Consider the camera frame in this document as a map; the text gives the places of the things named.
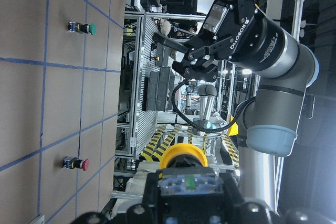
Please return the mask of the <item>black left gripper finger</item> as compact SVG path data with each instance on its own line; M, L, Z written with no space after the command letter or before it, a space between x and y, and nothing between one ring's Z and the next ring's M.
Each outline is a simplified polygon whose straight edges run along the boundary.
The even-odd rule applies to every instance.
M75 220L71 224L107 224L108 218L100 212L86 212Z

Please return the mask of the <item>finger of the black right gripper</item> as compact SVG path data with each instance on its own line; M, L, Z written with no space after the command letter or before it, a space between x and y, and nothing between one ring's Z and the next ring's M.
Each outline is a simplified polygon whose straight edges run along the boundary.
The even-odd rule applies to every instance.
M335 220L325 217L324 215L306 208L292 208L285 214L285 223L290 224L335 224Z

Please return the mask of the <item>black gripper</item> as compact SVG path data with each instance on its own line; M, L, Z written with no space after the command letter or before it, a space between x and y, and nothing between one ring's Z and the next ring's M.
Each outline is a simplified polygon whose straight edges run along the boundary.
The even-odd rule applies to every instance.
M192 47L159 33L153 41L184 53L172 69L187 80L214 82L216 60L230 60L253 72L285 71L285 32L254 0L215 0L203 25L204 46Z

